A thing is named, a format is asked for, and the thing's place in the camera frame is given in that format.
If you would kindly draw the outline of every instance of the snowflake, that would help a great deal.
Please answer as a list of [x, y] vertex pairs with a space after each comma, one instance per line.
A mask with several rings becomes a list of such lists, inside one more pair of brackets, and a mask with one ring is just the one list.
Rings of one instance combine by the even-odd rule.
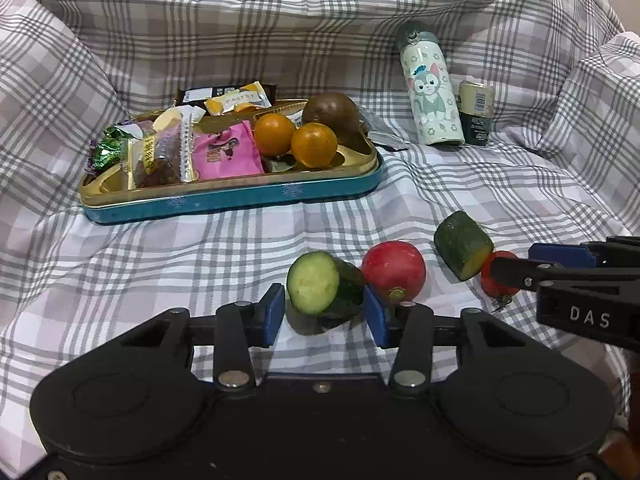
[[186, 203], [187, 201], [183, 196], [172, 196], [166, 201], [166, 204], [171, 209], [182, 209]]
[[299, 198], [305, 192], [305, 189], [300, 184], [283, 184], [282, 192], [287, 198]]

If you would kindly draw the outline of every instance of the thermos bottle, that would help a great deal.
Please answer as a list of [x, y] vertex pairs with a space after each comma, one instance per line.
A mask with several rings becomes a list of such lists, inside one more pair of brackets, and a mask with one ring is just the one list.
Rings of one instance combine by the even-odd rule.
[[424, 23], [411, 20], [398, 30], [396, 45], [420, 142], [463, 144], [456, 97], [438, 38]]

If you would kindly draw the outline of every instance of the pink wrapper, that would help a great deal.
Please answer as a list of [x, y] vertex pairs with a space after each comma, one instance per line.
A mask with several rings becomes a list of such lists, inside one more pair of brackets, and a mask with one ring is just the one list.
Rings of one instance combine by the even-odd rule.
[[219, 134], [196, 136], [191, 160], [197, 180], [264, 173], [249, 121]]

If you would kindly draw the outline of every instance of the cut cucumber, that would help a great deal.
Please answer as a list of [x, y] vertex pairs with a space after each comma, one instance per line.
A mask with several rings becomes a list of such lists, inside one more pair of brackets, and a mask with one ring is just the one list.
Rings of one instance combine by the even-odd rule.
[[287, 274], [291, 304], [310, 316], [355, 316], [362, 305], [364, 285], [360, 269], [324, 251], [303, 254]]
[[433, 235], [436, 249], [449, 269], [464, 282], [475, 276], [494, 252], [494, 243], [464, 211], [447, 216]]

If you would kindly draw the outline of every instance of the plaid fabric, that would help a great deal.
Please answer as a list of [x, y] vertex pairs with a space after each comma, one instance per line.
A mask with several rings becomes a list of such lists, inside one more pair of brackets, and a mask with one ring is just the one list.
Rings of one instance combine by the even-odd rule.
[[[179, 86], [261, 81], [281, 97], [342, 91], [415, 141], [394, 33], [410, 17], [441, 39], [456, 86], [496, 89], [487, 147], [381, 150], [364, 197], [97, 226], [77, 184], [88, 140], [170, 103]], [[42, 455], [28, 402], [54, 368], [171, 306], [193, 316], [284, 282], [324, 249], [359, 264], [383, 240], [415, 244], [429, 267], [418, 300], [437, 314], [492, 309], [459, 283], [434, 231], [466, 210], [499, 249], [639, 232], [637, 36], [606, 0], [0, 0], [0, 460], [11, 475]], [[621, 409], [619, 349], [538, 325], [534, 297], [497, 314], [594, 370]], [[211, 374], [210, 348], [194, 372]], [[388, 373], [366, 327], [305, 336], [288, 323], [255, 367]], [[434, 377], [455, 368], [434, 356]]]

